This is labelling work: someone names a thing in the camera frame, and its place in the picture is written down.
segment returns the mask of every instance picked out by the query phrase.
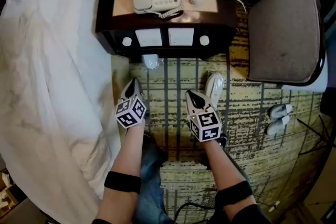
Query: floor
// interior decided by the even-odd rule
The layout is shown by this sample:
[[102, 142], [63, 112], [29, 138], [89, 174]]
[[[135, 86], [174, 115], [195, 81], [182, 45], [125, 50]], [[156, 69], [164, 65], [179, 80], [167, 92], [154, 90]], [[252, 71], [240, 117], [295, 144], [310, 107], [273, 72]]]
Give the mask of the floor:
[[[140, 63], [130, 64], [131, 76], [140, 80], [150, 100], [148, 131], [169, 156], [161, 168], [161, 179], [164, 204], [172, 218], [185, 202], [214, 204], [214, 180], [211, 172], [200, 164], [204, 151], [188, 129], [185, 107], [185, 91], [203, 91], [211, 72], [220, 72], [226, 80], [218, 109], [223, 131], [229, 137], [227, 150], [249, 176], [255, 197], [265, 212], [268, 205], [281, 201], [278, 209], [267, 213], [271, 220], [277, 220], [303, 193], [322, 165], [324, 149], [303, 154], [314, 147], [318, 137], [296, 120], [301, 119], [322, 132], [318, 118], [322, 95], [248, 82], [247, 15], [238, 5], [236, 13], [238, 29], [229, 54], [208, 61], [164, 59], [153, 71], [147, 71]], [[284, 132], [270, 138], [265, 134], [270, 123], [267, 111], [280, 103], [293, 105], [290, 123]], [[327, 116], [322, 118], [331, 133], [333, 122]], [[194, 223], [212, 214], [212, 210], [186, 207], [177, 221]]]

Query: white bedsheet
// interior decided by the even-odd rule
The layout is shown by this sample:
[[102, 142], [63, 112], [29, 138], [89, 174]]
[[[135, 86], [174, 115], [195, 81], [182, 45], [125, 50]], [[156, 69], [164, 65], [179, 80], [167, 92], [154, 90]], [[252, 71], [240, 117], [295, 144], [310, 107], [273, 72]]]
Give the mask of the white bedsheet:
[[0, 152], [62, 224], [91, 223], [120, 149], [96, 1], [7, 0], [0, 17]]

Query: white sneaker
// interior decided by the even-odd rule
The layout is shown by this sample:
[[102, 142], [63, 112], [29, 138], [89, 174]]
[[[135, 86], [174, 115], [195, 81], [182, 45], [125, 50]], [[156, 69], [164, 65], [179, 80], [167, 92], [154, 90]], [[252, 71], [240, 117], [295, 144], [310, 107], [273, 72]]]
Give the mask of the white sneaker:
[[289, 116], [284, 116], [280, 119], [277, 119], [276, 121], [273, 121], [267, 127], [267, 134], [270, 136], [274, 136], [279, 132], [283, 132], [288, 122], [289, 122]]
[[210, 97], [214, 108], [217, 108], [218, 101], [222, 95], [223, 86], [224, 78], [220, 73], [211, 74], [206, 82], [204, 94]]
[[286, 116], [293, 110], [293, 106], [291, 104], [277, 104], [273, 106], [271, 111], [269, 112], [269, 117], [272, 120], [277, 120]]

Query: cushioned chair seat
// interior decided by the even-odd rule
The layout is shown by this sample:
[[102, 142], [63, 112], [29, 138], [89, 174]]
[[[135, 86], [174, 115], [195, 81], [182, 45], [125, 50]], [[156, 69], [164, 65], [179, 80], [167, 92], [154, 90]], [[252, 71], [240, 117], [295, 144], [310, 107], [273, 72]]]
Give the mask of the cushioned chair seat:
[[249, 79], [308, 85], [325, 57], [320, 0], [261, 0], [249, 14]]

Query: person's left leg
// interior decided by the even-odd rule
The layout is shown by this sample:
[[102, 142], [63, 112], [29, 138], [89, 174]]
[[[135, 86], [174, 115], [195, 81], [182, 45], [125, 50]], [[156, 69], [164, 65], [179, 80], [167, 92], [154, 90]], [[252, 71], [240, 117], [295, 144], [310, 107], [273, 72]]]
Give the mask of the person's left leg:
[[154, 140], [146, 136], [144, 138], [140, 171], [141, 189], [133, 223], [174, 223], [164, 210], [163, 189], [160, 188], [160, 167], [164, 162], [163, 152], [154, 144]]

